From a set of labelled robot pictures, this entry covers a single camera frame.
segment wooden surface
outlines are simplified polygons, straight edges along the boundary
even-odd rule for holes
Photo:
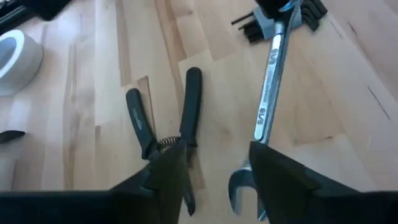
[[[316,33],[292,33],[270,145],[358,190],[397,190],[397,7],[344,2],[325,0],[330,13]],[[190,171],[197,212],[190,218],[182,205],[180,223],[257,223],[256,194],[245,189],[237,217],[227,190],[248,154],[269,50],[249,46],[230,21],[254,6],[80,0],[52,22],[23,24],[45,55],[32,83],[0,98],[0,128],[28,132],[13,189],[107,189],[134,174],[146,162],[125,92],[140,89],[159,139],[178,135],[185,72],[197,66],[203,104]]]

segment tape roll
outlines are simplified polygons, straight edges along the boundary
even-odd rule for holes
[[[35,76],[43,48],[20,30],[0,36],[0,96],[14,95]]]

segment metal spring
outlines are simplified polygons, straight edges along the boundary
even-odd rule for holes
[[[180,137],[178,137],[178,136],[171,136],[171,137],[163,138],[157,142],[157,148],[160,151],[162,151],[163,149],[165,149],[169,146],[173,146],[179,140],[180,140]]]

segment wrench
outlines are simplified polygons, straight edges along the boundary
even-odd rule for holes
[[[280,81],[289,43],[290,30],[292,29],[295,15],[299,11],[302,1],[303,0],[290,0],[285,6],[280,8],[277,13],[273,14],[274,35],[268,55],[261,101],[257,113],[256,127],[254,129],[254,139],[262,144],[268,145],[269,143]],[[252,187],[254,190],[257,190],[252,175],[251,165],[248,160],[244,163],[242,168],[236,170],[229,178],[229,201],[231,202],[234,213],[237,215],[240,213],[240,187]],[[259,198],[257,200],[257,215],[259,221],[266,219],[266,211]]]

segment open-end wrench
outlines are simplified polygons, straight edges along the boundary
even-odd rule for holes
[[[299,11],[302,1],[303,0],[290,0],[282,7],[278,7],[277,11],[273,11],[273,9],[269,9],[268,6],[262,5],[260,0],[257,0],[263,12],[267,14],[267,17],[271,17],[275,21],[274,35],[268,55],[261,101],[257,113],[256,127],[254,129],[255,141],[262,144],[268,144],[271,135],[290,30],[292,29],[294,17]],[[256,184],[253,181],[252,169],[249,162],[246,162],[242,168],[236,170],[229,179],[229,200],[236,214],[239,213],[239,202],[237,199],[239,198],[238,190],[240,187],[252,187],[257,190]],[[266,218],[266,211],[263,209],[260,200],[257,203],[258,219],[263,221]]]

